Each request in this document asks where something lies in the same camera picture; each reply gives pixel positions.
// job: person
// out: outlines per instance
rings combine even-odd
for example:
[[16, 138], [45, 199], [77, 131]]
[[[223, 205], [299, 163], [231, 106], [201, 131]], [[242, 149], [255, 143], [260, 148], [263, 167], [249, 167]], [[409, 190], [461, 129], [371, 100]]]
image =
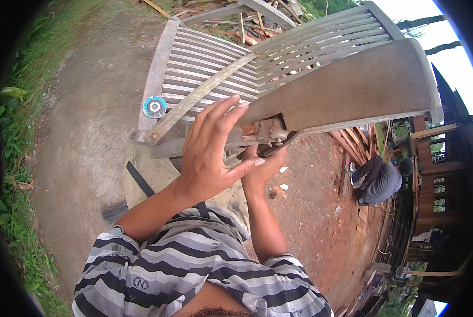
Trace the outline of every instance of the person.
[[353, 183], [366, 175], [360, 187], [354, 190], [358, 204], [368, 206], [390, 198], [402, 187], [402, 177], [411, 175], [413, 168], [410, 158], [395, 167], [392, 163], [384, 163], [380, 155], [373, 156], [351, 175]]
[[[126, 150], [130, 209], [97, 237], [75, 287], [75, 316], [333, 315], [289, 252], [265, 196], [286, 147], [262, 159], [257, 145], [248, 146], [238, 165], [222, 161], [227, 136], [248, 109], [242, 103], [227, 112], [239, 99], [221, 99], [197, 115], [178, 177], [164, 177], [178, 171], [167, 159], [151, 159], [150, 148]], [[249, 233], [239, 217], [211, 200], [239, 179], [259, 263], [243, 246]]]

